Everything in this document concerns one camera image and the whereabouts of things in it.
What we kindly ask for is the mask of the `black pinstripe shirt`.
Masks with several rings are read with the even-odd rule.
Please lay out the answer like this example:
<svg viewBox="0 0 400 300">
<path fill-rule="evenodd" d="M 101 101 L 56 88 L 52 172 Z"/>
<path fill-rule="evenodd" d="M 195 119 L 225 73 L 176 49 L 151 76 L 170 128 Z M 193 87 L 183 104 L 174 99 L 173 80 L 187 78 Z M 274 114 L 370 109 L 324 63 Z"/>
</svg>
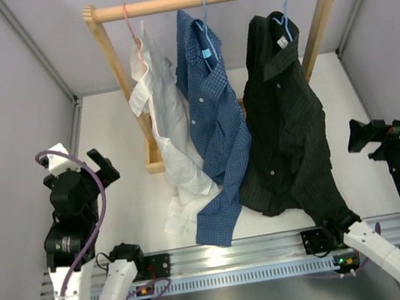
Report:
<svg viewBox="0 0 400 300">
<path fill-rule="evenodd" d="M 299 29 L 282 12 L 254 16 L 244 107 L 252 146 L 240 202 L 267 217 L 302 209 L 318 226 L 350 213 L 332 175 L 326 114 L 298 57 Z"/>
</svg>

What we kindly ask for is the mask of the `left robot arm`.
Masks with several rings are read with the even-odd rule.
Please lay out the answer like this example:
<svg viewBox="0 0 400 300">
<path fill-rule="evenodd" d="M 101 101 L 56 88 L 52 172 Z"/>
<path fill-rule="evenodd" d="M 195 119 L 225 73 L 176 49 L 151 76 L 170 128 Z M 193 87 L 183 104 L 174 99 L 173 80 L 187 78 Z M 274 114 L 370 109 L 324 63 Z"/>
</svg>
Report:
<svg viewBox="0 0 400 300">
<path fill-rule="evenodd" d="M 59 146 L 41 151 L 35 160 L 50 174 L 44 185 L 50 190 L 53 223 L 44 240 L 54 300 L 90 300 L 96 263 L 95 243 L 107 210 L 105 190 L 120 173 L 97 150 L 85 162 Z M 109 253 L 106 281 L 98 300 L 127 300 L 133 281 L 141 280 L 147 265 L 141 248 L 118 244 Z"/>
</svg>

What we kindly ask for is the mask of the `light blue wire hanger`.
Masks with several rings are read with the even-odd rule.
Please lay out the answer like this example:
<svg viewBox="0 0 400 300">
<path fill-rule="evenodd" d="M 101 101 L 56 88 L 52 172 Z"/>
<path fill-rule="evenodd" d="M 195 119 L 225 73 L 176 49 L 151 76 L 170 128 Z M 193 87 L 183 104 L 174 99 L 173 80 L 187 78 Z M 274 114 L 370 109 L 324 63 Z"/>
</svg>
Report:
<svg viewBox="0 0 400 300">
<path fill-rule="evenodd" d="M 283 27 L 283 30 L 285 31 L 284 38 L 286 39 L 286 43 L 288 44 L 289 41 L 293 41 L 293 36 L 291 33 L 291 30 L 289 29 L 289 16 L 288 16 L 288 2 L 289 0 L 284 0 L 283 1 L 283 15 L 280 19 L 274 18 L 274 21 L 279 25 Z"/>
</svg>

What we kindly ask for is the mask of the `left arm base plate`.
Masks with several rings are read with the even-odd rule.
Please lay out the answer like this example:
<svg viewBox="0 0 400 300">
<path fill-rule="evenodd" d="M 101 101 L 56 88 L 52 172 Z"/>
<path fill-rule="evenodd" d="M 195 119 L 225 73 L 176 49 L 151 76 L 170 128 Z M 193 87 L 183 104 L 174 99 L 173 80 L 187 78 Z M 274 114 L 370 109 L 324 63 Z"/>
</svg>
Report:
<svg viewBox="0 0 400 300">
<path fill-rule="evenodd" d="M 170 277 L 170 256 L 167 253 L 145 256 L 139 262 L 138 273 L 134 282 Z"/>
</svg>

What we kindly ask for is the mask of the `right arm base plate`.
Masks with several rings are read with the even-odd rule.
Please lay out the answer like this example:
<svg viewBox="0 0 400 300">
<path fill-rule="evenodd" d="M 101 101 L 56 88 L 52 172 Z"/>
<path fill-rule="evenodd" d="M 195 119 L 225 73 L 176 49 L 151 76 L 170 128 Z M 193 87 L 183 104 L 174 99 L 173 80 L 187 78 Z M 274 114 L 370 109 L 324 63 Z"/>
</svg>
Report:
<svg viewBox="0 0 400 300">
<path fill-rule="evenodd" d="M 329 233 L 325 229 L 316 227 L 300 233 L 305 252 L 308 255 L 324 258 L 334 250 L 347 249 L 341 238 Z"/>
</svg>

